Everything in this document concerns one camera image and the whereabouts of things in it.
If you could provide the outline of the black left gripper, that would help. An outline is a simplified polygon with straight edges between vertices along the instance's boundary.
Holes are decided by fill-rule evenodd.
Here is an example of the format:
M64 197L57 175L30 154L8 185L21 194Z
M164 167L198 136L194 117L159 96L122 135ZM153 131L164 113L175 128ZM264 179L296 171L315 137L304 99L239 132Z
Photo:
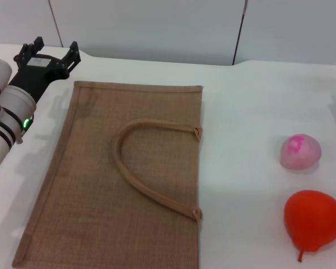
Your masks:
M69 70L73 70L81 61L79 47L73 41L67 54L59 59L40 54L44 47L43 38L38 36L32 44L24 44L14 57L18 71L9 82L18 87L38 102L48 86L56 80L66 80Z

